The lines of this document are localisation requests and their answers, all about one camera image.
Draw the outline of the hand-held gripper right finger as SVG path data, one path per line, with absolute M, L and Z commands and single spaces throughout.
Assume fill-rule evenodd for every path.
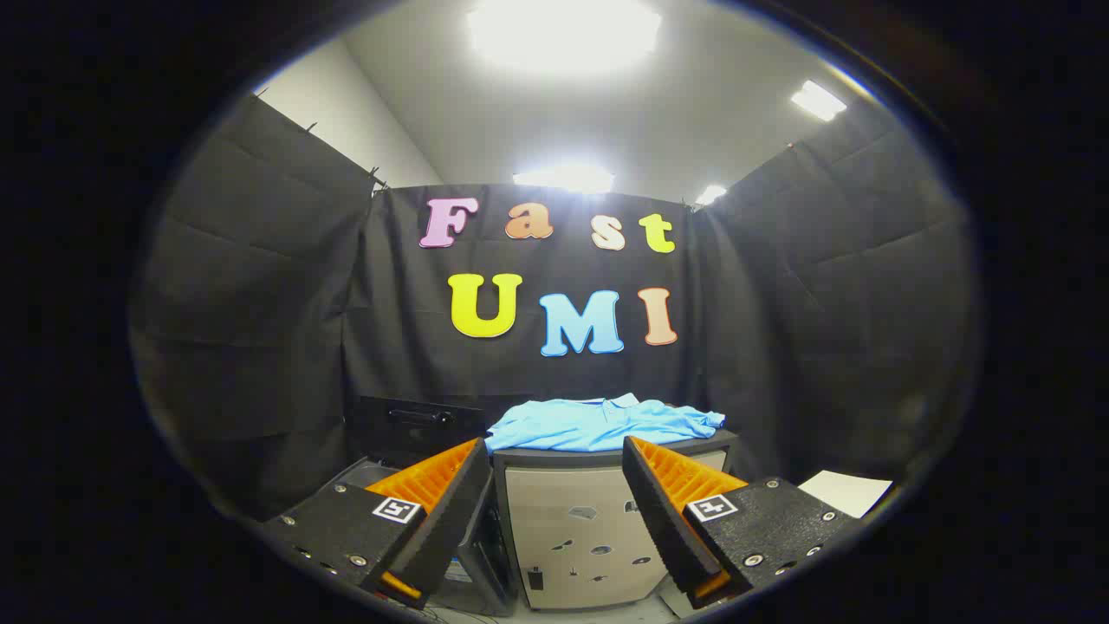
M 658 555 L 691 607 L 777 585 L 859 532 L 859 519 L 783 478 L 743 479 L 635 436 L 621 467 Z

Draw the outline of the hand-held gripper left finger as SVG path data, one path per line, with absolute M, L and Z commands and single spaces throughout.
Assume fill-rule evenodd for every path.
M 260 536 L 282 556 L 304 557 L 345 593 L 420 611 L 440 589 L 490 479 L 484 436 L 373 484 L 362 484 L 350 467 L 262 523 Z

